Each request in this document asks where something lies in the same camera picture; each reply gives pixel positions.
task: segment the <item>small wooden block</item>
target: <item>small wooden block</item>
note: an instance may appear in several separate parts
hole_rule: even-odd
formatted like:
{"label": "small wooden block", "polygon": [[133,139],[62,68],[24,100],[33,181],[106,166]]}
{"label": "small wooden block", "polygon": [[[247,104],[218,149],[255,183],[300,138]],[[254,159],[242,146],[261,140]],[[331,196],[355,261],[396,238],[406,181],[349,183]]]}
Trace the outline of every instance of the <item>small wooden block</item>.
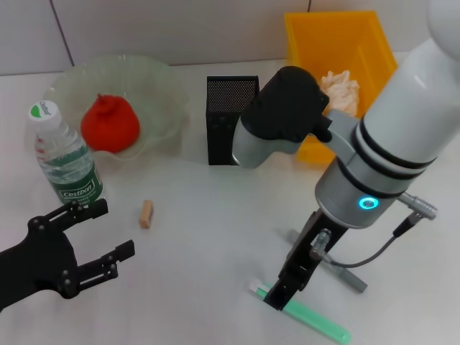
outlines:
{"label": "small wooden block", "polygon": [[144,200],[142,204],[141,216],[139,217],[139,225],[143,229],[150,229],[153,217],[153,201]]}

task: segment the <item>blue light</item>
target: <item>blue light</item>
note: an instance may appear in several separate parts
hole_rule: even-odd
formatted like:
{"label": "blue light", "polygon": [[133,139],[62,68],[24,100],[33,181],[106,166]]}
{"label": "blue light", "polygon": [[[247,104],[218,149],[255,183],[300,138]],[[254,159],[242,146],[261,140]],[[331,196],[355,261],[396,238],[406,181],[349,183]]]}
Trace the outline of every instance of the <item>blue light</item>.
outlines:
{"label": "blue light", "polygon": [[379,200],[376,198],[372,198],[370,196],[366,198],[362,198],[359,201],[359,207],[362,208],[363,210],[372,210],[373,208],[376,208],[379,205]]}

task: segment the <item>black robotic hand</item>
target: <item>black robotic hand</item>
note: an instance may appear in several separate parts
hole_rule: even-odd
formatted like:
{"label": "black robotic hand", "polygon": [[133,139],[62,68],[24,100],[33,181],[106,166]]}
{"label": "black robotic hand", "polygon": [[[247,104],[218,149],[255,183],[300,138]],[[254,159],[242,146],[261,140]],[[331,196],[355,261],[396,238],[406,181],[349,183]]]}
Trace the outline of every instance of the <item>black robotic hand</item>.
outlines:
{"label": "black robotic hand", "polygon": [[0,311],[41,290],[54,290],[70,299],[88,288],[118,277],[117,261],[134,256],[134,242],[123,243],[100,259],[82,266],[64,231],[108,212],[107,202],[89,206],[72,201],[27,223],[26,238],[0,252]]}

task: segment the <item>water bottle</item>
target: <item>water bottle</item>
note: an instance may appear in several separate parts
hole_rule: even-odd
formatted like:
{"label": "water bottle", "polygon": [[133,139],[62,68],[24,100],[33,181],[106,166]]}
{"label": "water bottle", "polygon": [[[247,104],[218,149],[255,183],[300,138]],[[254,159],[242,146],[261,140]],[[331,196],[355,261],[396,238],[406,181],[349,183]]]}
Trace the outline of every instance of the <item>water bottle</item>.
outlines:
{"label": "water bottle", "polygon": [[37,133],[38,163],[59,200],[77,200],[88,205],[102,198],[103,185],[93,156],[83,138],[64,121],[56,103],[40,101],[29,111],[29,122]]}

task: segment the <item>mesh pen holder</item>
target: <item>mesh pen holder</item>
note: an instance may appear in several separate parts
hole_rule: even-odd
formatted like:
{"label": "mesh pen holder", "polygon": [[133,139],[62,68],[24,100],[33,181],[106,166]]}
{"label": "mesh pen holder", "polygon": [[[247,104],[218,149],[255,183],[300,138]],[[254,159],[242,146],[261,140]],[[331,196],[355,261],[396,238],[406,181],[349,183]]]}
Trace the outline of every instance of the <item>mesh pen holder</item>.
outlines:
{"label": "mesh pen holder", "polygon": [[209,165],[236,165],[233,135],[243,110],[259,94],[259,77],[208,77],[206,132]]}

